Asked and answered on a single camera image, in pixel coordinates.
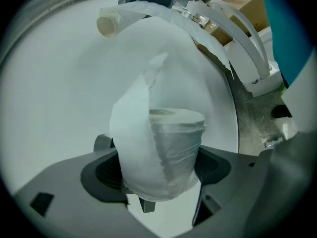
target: paper towel sheet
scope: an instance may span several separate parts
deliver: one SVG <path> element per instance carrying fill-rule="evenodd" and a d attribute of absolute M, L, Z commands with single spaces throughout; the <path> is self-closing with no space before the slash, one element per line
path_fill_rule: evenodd
<path fill-rule="evenodd" d="M 218 59 L 224 64 L 224 66 L 231 71 L 230 63 L 225 49 L 218 42 L 218 40 L 214 36 L 207 33 L 205 30 L 201 29 L 197 23 L 189 20 L 188 18 L 185 18 L 176 10 L 166 8 L 156 3 L 149 3 L 147 1 L 129 2 L 111 8 L 102 8 L 97 20 L 97 25 L 100 18 L 110 17 L 111 19 L 113 19 L 114 11 L 116 11 L 118 15 L 120 15 L 120 20 L 115 20 L 115 25 L 117 26 L 117 31 L 115 32 L 115 34 L 118 34 L 124 28 L 135 23 L 146 15 L 159 17 L 185 30 L 198 43 L 204 45 L 211 53 L 217 56 Z"/>
<path fill-rule="evenodd" d="M 169 101 L 179 91 L 189 93 L 191 84 L 177 85 L 179 66 L 164 52 L 145 64 L 145 70 L 113 106 L 110 133 L 119 154 L 122 176 L 131 191 L 148 201 L 166 201 L 191 189 L 198 181 L 194 164 L 204 116 L 184 110 L 196 109 L 197 99 L 187 96 L 182 109 Z M 185 70 L 182 74 L 191 77 Z M 181 111 L 178 119 L 157 120 L 150 110 Z"/>

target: white curved surface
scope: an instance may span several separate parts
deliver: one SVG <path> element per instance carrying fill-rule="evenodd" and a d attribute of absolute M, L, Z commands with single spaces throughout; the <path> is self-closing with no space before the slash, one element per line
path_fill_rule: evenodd
<path fill-rule="evenodd" d="M 237 10 L 236 8 L 232 7 L 231 5 L 229 5 L 228 3 L 226 3 L 225 1 L 222 1 L 222 0 L 211 0 L 211 7 L 213 9 L 219 8 L 219 9 L 225 9 L 225 10 L 231 12 L 234 16 L 237 17 L 237 19 L 240 20 L 240 22 L 242 24 L 244 24 L 244 26 L 249 30 L 249 33 L 252 35 L 252 37 L 256 43 L 255 46 L 258 47 L 258 50 L 259 50 L 259 52 L 262 56 L 262 59 L 265 63 L 266 69 L 269 72 L 269 65 L 268 65 L 264 45 L 263 45 L 263 43 L 258 35 L 258 32 L 253 27 L 252 23 L 247 19 L 247 17 L 245 15 L 243 15 L 239 10 Z"/>
<path fill-rule="evenodd" d="M 119 20 L 119 24 L 115 23 L 115 25 L 118 26 L 118 31 L 116 31 L 115 34 L 130 26 L 133 22 L 140 20 L 145 15 L 161 18 L 172 25 L 178 26 L 178 29 L 183 29 L 195 41 L 204 45 L 209 52 L 217 56 L 222 64 L 231 71 L 228 57 L 220 42 L 214 36 L 201 29 L 197 23 L 182 16 L 176 10 L 166 8 L 163 5 L 153 2 L 134 1 L 114 6 L 110 11 L 116 11 L 119 14 L 116 17 L 117 20 Z M 109 13 L 109 8 L 102 8 L 100 17 L 106 17 L 112 21 L 114 20 L 113 13 Z"/>
<path fill-rule="evenodd" d="M 11 193 L 52 163 L 91 152 L 97 135 L 108 133 L 113 104 L 141 73 L 142 57 L 153 57 L 166 43 L 171 50 L 186 49 L 194 66 L 207 73 L 213 105 L 203 144 L 237 152 L 237 118 L 223 73 L 186 33 L 159 19 L 142 20 L 105 39 L 96 26 L 99 9 L 116 3 L 88 0 L 68 7 L 28 33 L 10 54 L 1 75 L 0 152 Z M 159 236 L 175 236 L 191 229 L 199 188 L 158 203 L 146 215 L 131 195 L 129 210 Z"/>
<path fill-rule="evenodd" d="M 258 37 L 263 42 L 263 48 L 267 55 L 267 62 L 271 66 L 271 69 L 279 70 L 278 64 L 275 61 L 274 54 L 273 54 L 273 39 L 272 39 L 271 27 L 269 26 L 261 30 L 260 32 L 258 32 Z M 251 36 L 249 39 L 250 41 L 252 41 L 253 44 L 256 45 L 256 40 L 254 39 L 253 36 Z"/>
<path fill-rule="evenodd" d="M 236 60 L 241 58 L 234 58 L 229 55 L 229 60 L 242 83 L 250 83 L 256 79 L 265 79 L 269 76 L 269 70 L 267 70 L 259 51 L 250 42 L 246 34 L 229 18 L 220 14 L 218 11 L 197 2 L 190 1 L 186 7 L 190 11 L 197 12 L 210 18 L 214 23 L 221 26 L 222 29 L 235 40 L 238 49 L 242 49 L 246 56 L 250 58 L 251 66 L 240 68 L 235 66 L 235 64 Z"/>

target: white curved bracket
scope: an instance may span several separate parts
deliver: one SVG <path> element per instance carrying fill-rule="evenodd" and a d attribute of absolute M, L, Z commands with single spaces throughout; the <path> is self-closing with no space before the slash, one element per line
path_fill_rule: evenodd
<path fill-rule="evenodd" d="M 236 25 L 234 24 L 229 18 L 225 17 L 221 13 L 217 12 L 216 10 L 205 6 L 203 4 L 199 4 L 197 2 L 188 2 L 186 6 L 189 10 L 197 12 L 201 15 L 204 15 L 210 18 L 214 23 L 219 25 L 227 34 L 232 36 L 235 41 L 237 41 L 241 47 L 247 52 L 253 63 L 255 64 L 257 71 L 256 73 L 260 76 L 263 80 L 269 77 L 269 66 L 267 59 L 261 57 L 257 48 L 253 45 L 253 43 L 249 40 L 246 34 Z M 235 68 L 238 76 L 239 75 L 248 75 L 248 78 L 240 78 L 243 83 L 250 82 L 250 78 L 252 80 L 256 79 L 255 72 L 249 68 Z"/>
<path fill-rule="evenodd" d="M 258 32 L 253 27 L 252 23 L 246 18 L 246 16 L 243 15 L 239 10 L 237 10 L 236 8 L 232 7 L 231 5 L 229 5 L 228 3 L 226 3 L 225 1 L 222 1 L 222 0 L 211 0 L 211 7 L 213 9 L 219 8 L 219 9 L 227 10 L 227 11 L 231 12 L 234 16 L 236 16 L 237 19 L 240 20 L 240 22 L 247 28 L 249 33 L 253 36 L 254 41 L 256 43 L 256 47 L 258 47 L 259 52 L 264 60 L 265 65 L 267 67 L 269 67 L 268 59 L 266 56 L 263 42 L 261 41 Z"/>

